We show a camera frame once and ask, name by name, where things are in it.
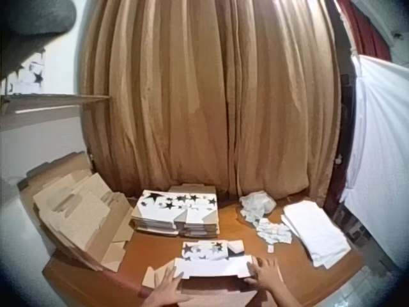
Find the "floor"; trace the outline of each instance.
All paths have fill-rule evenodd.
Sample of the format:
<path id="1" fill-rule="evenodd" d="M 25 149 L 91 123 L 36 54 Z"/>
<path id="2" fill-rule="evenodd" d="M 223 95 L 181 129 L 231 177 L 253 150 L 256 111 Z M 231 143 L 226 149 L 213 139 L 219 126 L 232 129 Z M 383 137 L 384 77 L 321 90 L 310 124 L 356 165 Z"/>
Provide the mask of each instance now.
<path id="1" fill-rule="evenodd" d="M 371 239 L 357 247 L 365 266 L 338 291 L 324 299 L 316 307 L 370 307 L 376 306 L 397 281 L 398 270 Z"/>

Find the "person's right hand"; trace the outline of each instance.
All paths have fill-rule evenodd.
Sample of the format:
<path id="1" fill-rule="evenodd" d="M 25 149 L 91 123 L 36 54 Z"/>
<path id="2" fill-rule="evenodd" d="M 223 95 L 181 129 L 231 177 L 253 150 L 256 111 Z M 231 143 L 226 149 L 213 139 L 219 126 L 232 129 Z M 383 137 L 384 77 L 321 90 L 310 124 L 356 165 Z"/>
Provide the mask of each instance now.
<path id="1" fill-rule="evenodd" d="M 276 257 L 273 259 L 257 258 L 257 261 L 258 264 L 248 263 L 250 270 L 254 273 L 254 278 L 245 278 L 245 282 L 273 292 L 280 291 L 285 287 L 281 280 Z"/>

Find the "person's left hand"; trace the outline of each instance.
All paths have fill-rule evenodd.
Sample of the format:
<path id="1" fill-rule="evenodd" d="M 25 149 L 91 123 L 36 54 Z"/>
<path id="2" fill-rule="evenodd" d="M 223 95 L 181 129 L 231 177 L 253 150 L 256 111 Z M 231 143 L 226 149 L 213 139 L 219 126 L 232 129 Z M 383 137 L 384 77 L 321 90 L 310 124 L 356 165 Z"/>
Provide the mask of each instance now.
<path id="1" fill-rule="evenodd" d="M 177 304 L 182 302 L 187 302 L 190 297 L 176 292 L 176 288 L 179 285 L 183 273 L 178 277 L 173 278 L 176 268 L 173 267 L 172 270 L 169 268 L 165 271 L 165 276 L 162 282 L 159 284 L 159 277 L 155 273 L 155 289 L 149 295 L 149 297 L 142 304 L 142 307 L 159 307 L 166 306 L 170 304 Z"/>

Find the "white cloth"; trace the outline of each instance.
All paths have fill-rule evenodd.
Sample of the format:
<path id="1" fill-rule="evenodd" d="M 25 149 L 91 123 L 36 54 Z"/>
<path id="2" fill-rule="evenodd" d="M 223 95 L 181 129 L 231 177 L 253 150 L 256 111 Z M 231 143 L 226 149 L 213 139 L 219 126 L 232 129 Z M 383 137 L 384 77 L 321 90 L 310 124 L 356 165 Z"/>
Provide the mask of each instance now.
<path id="1" fill-rule="evenodd" d="M 357 110 L 341 201 L 392 261 L 409 263 L 409 69 L 354 56 Z"/>
<path id="2" fill-rule="evenodd" d="M 343 233 L 312 201 L 285 206 L 282 221 L 304 243 L 315 267 L 329 269 L 351 249 Z"/>
<path id="3" fill-rule="evenodd" d="M 274 199 L 264 191 L 250 193 L 240 197 L 243 209 L 240 211 L 247 222 L 253 223 L 255 227 L 265 214 L 269 214 L 276 206 Z"/>

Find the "brown curtain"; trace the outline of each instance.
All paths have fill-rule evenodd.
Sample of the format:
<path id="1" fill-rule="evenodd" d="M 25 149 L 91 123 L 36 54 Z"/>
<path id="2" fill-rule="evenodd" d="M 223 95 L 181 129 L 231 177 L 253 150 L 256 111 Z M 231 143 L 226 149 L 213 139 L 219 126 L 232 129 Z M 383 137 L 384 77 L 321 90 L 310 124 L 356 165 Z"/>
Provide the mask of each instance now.
<path id="1" fill-rule="evenodd" d="M 112 97 L 88 146 L 114 189 L 325 197 L 340 101 L 323 0 L 105 0 L 88 29 L 81 93 Z"/>

